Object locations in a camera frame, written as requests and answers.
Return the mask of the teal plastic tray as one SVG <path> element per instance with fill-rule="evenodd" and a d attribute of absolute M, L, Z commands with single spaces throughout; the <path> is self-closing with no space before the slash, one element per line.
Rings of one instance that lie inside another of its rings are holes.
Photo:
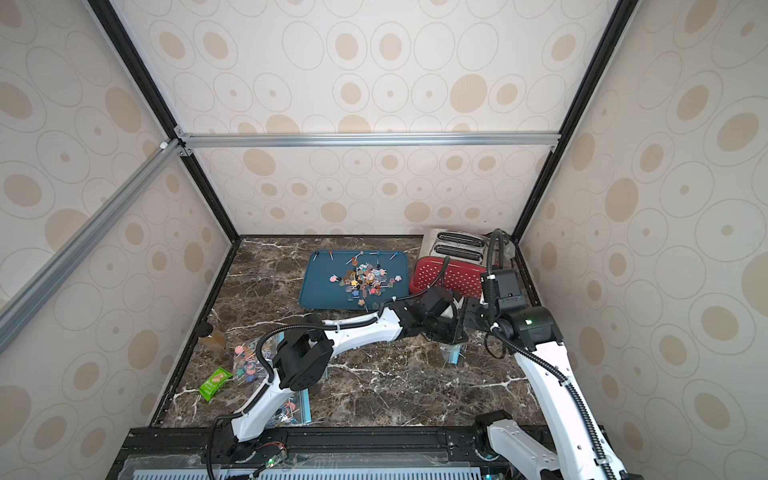
<path fill-rule="evenodd" d="M 373 311 L 409 294 L 401 251 L 316 250 L 309 255 L 299 305 L 312 310 Z"/>

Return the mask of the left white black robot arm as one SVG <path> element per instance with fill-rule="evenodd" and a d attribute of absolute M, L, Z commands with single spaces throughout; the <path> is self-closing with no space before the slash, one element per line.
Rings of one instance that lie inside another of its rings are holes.
<path fill-rule="evenodd" d="M 425 336 L 445 345 L 467 341 L 463 313 L 466 302 L 443 286 L 416 296 L 393 298 L 378 310 L 344 320 L 313 320 L 276 328 L 260 338 L 256 360 L 266 378 L 237 411 L 220 415 L 210 433 L 229 426 L 237 442 L 253 440 L 295 392 L 315 385 L 330 361 L 369 344 Z"/>

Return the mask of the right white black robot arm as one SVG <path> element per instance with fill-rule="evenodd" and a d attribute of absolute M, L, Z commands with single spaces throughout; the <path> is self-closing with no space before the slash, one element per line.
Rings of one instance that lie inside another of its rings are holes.
<path fill-rule="evenodd" d="M 503 458 L 525 479 L 639 479 L 628 471 L 599 428 L 574 376 L 563 336 L 543 306 L 511 306 L 512 270 L 482 276 L 483 297 L 466 312 L 515 359 L 540 405 L 552 448 L 496 411 L 475 421 L 482 458 Z"/>

